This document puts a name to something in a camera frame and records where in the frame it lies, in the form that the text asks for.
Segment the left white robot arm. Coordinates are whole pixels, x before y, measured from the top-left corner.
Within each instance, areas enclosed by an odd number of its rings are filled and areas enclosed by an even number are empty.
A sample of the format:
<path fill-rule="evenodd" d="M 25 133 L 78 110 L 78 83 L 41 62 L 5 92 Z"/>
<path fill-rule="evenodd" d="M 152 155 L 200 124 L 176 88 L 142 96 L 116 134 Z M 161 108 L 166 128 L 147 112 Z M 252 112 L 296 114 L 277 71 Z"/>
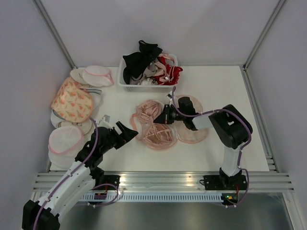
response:
<path fill-rule="evenodd" d="M 61 179 L 37 201 L 28 200 L 23 207 L 23 230 L 58 230 L 69 211 L 87 192 L 101 189 L 104 171 L 98 166 L 103 155 L 118 150 L 134 139 L 138 132 L 121 122 L 114 127 L 95 126 L 89 141 L 77 154 L 75 161 Z"/>

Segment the tulip print mesh laundry bag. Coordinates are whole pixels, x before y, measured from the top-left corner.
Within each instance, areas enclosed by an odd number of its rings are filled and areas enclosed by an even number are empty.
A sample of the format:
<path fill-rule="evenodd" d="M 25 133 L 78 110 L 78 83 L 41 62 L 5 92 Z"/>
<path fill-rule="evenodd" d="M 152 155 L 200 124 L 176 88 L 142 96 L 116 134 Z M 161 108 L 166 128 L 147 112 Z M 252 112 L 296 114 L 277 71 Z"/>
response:
<path fill-rule="evenodd" d="M 203 107 L 201 103 L 193 96 L 189 95 L 177 95 L 175 97 L 175 102 L 178 104 L 178 99 L 182 97 L 189 97 L 190 100 L 193 103 L 193 106 L 197 113 L 203 112 Z M 209 134 L 209 129 L 202 129 L 198 131 L 192 131 L 186 128 L 185 124 L 182 121 L 175 121 L 173 123 L 173 127 L 177 132 L 177 138 L 181 142 L 187 143 L 187 144 L 196 144 L 203 140 L 205 140 Z"/>

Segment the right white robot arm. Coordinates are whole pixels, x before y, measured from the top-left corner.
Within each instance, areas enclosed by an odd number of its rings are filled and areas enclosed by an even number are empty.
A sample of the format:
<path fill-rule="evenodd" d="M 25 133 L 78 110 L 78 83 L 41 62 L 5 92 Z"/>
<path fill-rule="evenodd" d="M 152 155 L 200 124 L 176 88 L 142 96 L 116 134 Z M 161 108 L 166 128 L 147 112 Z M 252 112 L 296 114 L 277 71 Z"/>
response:
<path fill-rule="evenodd" d="M 200 184 L 207 191 L 246 190 L 248 176 L 242 173 L 240 160 L 243 148 L 251 142 L 250 123 L 231 104 L 222 109 L 198 113 L 192 100 L 185 96 L 164 106 L 154 119 L 157 124 L 184 123 L 187 129 L 203 131 L 213 128 L 224 145 L 223 164 L 218 175 L 204 175 Z"/>

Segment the pink satin bra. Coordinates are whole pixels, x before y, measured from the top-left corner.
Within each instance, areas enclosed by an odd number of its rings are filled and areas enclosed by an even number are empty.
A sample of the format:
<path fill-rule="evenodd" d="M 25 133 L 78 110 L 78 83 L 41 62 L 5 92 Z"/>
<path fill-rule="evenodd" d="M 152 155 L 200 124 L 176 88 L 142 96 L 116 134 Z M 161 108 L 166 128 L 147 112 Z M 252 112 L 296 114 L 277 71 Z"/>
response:
<path fill-rule="evenodd" d="M 138 120 L 142 131 L 136 139 L 153 150 L 166 150 L 177 142 L 176 132 L 166 124 L 157 124 L 154 120 L 162 113 L 163 103 L 158 100 L 146 100 L 136 106 L 136 112 L 130 118 L 130 125 L 137 131 L 135 119 Z"/>

